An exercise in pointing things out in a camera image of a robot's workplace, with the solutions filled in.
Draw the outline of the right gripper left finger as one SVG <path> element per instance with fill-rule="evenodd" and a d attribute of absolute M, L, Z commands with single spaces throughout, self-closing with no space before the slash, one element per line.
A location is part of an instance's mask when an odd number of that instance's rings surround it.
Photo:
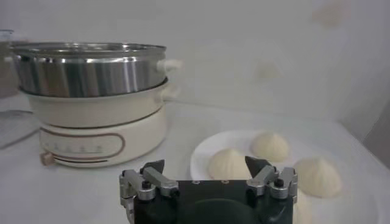
<path fill-rule="evenodd" d="M 175 198 L 180 195 L 179 182 L 163 175 L 163 159 L 146 163 L 139 172 L 123 170 L 119 175 L 120 204 L 129 223 L 135 223 L 135 200 L 151 202 L 157 195 Z"/>

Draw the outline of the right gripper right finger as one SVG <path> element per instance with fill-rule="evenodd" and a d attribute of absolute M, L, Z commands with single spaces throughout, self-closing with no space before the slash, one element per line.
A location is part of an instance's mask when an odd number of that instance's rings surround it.
<path fill-rule="evenodd" d="M 297 203 L 298 174 L 292 167 L 285 167 L 281 172 L 266 159 L 245 156 L 245 163 L 252 176 L 246 181 L 247 187 L 256 195 L 263 196 L 268 189 L 276 200 L 292 198 Z"/>

